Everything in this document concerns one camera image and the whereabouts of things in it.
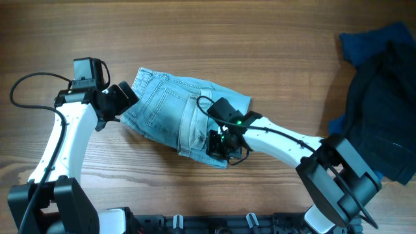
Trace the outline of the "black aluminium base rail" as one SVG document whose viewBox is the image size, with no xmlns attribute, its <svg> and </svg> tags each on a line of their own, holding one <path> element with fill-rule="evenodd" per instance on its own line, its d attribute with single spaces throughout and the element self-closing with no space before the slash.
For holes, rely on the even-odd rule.
<svg viewBox="0 0 416 234">
<path fill-rule="evenodd" d="M 298 234 L 314 233 L 302 213 L 272 215 L 175 216 L 137 215 L 142 225 L 140 233 L 181 234 Z"/>
</svg>

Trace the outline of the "black garment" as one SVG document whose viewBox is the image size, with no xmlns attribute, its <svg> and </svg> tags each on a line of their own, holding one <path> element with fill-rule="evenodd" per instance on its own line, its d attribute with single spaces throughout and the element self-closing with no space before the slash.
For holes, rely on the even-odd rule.
<svg viewBox="0 0 416 234">
<path fill-rule="evenodd" d="M 408 184 L 415 175 L 415 47 L 388 42 L 357 67 L 343 131 L 374 171 Z"/>
</svg>

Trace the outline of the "light blue denim shorts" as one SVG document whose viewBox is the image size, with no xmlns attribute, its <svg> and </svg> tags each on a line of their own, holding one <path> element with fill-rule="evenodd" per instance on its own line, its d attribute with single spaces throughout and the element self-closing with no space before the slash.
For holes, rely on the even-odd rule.
<svg viewBox="0 0 416 234">
<path fill-rule="evenodd" d="M 121 122 L 146 138 L 170 146 L 178 154 L 216 168 L 226 168 L 227 161 L 206 154 L 207 136 L 217 130 L 214 120 L 203 110 L 212 101 L 225 98 L 243 114 L 251 97 L 210 81 L 179 77 L 140 68 L 132 85 L 139 102 L 122 114 Z"/>
</svg>

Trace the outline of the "navy blue garment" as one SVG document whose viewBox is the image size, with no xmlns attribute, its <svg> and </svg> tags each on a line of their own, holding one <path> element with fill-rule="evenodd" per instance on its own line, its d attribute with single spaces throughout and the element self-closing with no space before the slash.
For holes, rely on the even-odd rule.
<svg viewBox="0 0 416 234">
<path fill-rule="evenodd" d="M 402 22 L 392 23 L 381 29 L 361 33 L 341 33 L 339 36 L 344 59 L 351 63 L 357 70 L 371 56 L 386 49 L 388 42 L 405 43 L 415 47 L 415 39 Z M 345 124 L 344 114 L 329 122 L 330 133 L 340 133 L 345 136 L 343 126 Z M 375 171 L 379 177 L 383 174 Z"/>
</svg>

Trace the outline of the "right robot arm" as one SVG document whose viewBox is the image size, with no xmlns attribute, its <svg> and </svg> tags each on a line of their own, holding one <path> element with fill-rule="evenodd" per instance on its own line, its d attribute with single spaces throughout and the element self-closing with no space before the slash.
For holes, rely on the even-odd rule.
<svg viewBox="0 0 416 234">
<path fill-rule="evenodd" d="M 209 132 L 207 154 L 239 164 L 245 160 L 241 155 L 245 149 L 294 168 L 313 200 L 303 215 L 310 232 L 347 228 L 356 218 L 378 228 L 365 206 L 381 191 L 381 180 L 344 136 L 302 135 L 257 112 L 242 114 L 223 97 L 209 103 L 204 114 L 219 129 Z"/>
</svg>

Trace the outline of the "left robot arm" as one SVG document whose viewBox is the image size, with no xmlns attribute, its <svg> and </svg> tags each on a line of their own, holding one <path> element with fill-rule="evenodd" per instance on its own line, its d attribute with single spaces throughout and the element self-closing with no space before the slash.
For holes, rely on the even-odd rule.
<svg viewBox="0 0 416 234">
<path fill-rule="evenodd" d="M 142 233 L 128 207 L 97 211 L 79 184 L 88 141 L 94 131 L 138 102 L 125 82 L 111 84 L 98 58 L 73 62 L 74 78 L 50 108 L 53 130 L 28 182 L 8 193 L 18 233 Z"/>
</svg>

